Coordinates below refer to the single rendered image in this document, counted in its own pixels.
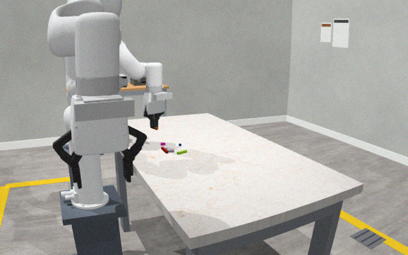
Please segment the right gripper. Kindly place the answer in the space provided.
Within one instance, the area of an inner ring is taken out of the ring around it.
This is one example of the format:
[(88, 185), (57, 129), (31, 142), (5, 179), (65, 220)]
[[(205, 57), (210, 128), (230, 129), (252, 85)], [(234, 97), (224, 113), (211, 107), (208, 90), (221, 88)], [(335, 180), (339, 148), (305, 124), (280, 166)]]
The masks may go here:
[[(72, 169), (73, 183), (81, 189), (81, 175), (78, 162), (85, 155), (122, 152), (123, 173), (127, 182), (131, 182), (133, 175), (133, 161), (144, 145), (147, 135), (128, 125), (128, 118), (103, 119), (95, 121), (75, 122), (73, 102), (83, 101), (82, 95), (73, 95), (70, 108), (70, 128), (52, 147), (60, 158)], [(136, 138), (133, 146), (129, 147), (129, 134)], [(71, 141), (74, 152), (70, 155), (63, 146)]]

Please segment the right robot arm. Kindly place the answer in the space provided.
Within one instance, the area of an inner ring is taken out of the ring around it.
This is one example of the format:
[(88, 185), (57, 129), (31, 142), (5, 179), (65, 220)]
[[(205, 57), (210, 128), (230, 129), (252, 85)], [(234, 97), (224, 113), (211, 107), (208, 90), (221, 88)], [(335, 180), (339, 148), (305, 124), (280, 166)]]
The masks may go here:
[[(118, 94), (128, 85), (119, 75), (121, 9), (122, 0), (68, 0), (50, 15), (49, 50), (65, 57), (68, 95), (82, 95), (83, 101), (73, 102), (75, 122), (135, 116), (135, 100)], [(78, 164), (82, 188), (73, 183), (61, 197), (82, 210), (105, 206), (100, 154), (82, 156)]]

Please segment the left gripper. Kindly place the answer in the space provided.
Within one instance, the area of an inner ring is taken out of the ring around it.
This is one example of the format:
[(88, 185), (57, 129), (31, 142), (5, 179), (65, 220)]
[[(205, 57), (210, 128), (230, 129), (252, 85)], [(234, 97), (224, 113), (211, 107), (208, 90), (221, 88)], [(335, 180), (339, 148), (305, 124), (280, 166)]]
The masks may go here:
[(158, 120), (160, 119), (160, 116), (164, 114), (165, 109), (164, 100), (153, 100), (154, 93), (156, 92), (145, 92), (143, 97), (143, 116), (149, 118), (150, 128), (152, 129), (159, 127)]

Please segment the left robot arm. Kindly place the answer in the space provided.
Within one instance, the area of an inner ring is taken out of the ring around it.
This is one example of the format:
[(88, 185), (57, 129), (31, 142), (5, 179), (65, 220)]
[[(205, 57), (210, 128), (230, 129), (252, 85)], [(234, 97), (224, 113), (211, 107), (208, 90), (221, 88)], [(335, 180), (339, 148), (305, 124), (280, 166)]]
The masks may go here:
[(146, 92), (156, 92), (153, 94), (153, 100), (172, 99), (172, 93), (162, 91), (164, 86), (162, 86), (161, 63), (138, 62), (138, 60), (127, 49), (123, 41), (121, 41), (119, 46), (119, 54), (119, 66), (130, 78), (140, 80), (143, 77), (146, 77)]

